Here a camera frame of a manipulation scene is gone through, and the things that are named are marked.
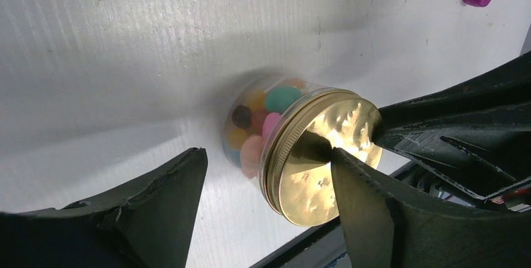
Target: clear plastic jar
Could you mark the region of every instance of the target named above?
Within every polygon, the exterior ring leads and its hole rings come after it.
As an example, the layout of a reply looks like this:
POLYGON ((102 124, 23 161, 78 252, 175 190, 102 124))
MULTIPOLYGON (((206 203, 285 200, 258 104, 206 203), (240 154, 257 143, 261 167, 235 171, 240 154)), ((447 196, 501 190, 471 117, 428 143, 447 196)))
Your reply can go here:
POLYGON ((225 122, 223 149, 277 213, 319 225, 338 214, 332 148, 376 168, 381 149, 370 138, 379 121, 376 107, 351 91, 273 74, 242 90, 225 122))

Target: dark brown candy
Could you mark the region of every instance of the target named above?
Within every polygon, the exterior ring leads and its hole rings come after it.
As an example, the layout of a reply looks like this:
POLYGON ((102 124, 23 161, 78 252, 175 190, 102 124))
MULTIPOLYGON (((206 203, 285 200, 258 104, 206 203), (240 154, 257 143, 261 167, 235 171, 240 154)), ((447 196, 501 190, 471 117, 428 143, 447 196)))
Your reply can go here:
POLYGON ((236 127, 248 129, 250 127, 252 111, 245 105, 238 105, 232 112, 232 123, 236 127))

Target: white surface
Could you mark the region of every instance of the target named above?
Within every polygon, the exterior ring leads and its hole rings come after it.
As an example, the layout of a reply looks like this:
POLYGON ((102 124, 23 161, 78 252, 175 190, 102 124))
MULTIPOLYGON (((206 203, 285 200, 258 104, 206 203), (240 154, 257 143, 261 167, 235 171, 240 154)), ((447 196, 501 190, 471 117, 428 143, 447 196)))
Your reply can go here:
POLYGON ((530 0, 0 0, 0 210, 62 207, 205 147, 187 267, 248 267, 304 229, 221 153, 241 81, 289 70, 389 105, 517 57, 530 21, 530 0))

